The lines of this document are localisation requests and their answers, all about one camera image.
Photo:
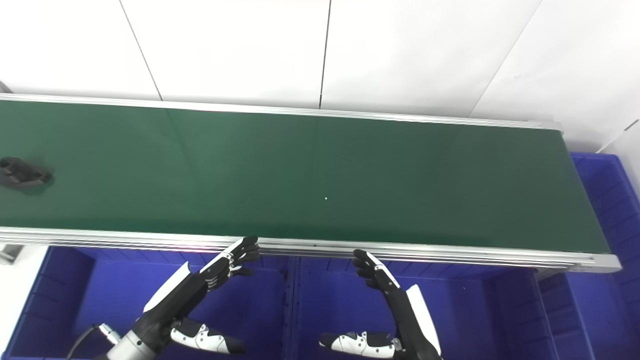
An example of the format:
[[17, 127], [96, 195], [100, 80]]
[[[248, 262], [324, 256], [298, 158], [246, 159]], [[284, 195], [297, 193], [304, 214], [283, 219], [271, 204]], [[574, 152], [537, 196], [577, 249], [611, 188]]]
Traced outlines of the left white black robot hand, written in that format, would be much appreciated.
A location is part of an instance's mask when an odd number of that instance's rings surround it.
[[208, 353], [243, 354], [243, 340], [226, 336], [189, 316], [208, 293], [230, 278], [251, 276], [253, 269], [243, 264], [258, 258], [259, 239], [250, 235], [218, 253], [199, 271], [192, 272], [189, 262], [185, 262], [145, 305], [131, 330], [136, 337], [133, 344], [140, 349], [146, 347], [152, 357], [170, 342]]

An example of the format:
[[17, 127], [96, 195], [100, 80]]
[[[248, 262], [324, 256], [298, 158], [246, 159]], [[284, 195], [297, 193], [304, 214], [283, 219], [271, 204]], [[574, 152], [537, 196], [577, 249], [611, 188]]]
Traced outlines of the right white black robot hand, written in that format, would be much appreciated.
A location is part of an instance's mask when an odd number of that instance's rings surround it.
[[372, 253], [354, 249], [356, 273], [370, 289], [379, 290], [393, 317], [396, 331], [323, 332], [318, 344], [336, 353], [377, 360], [441, 360], [442, 350], [434, 321], [417, 284], [404, 290]]

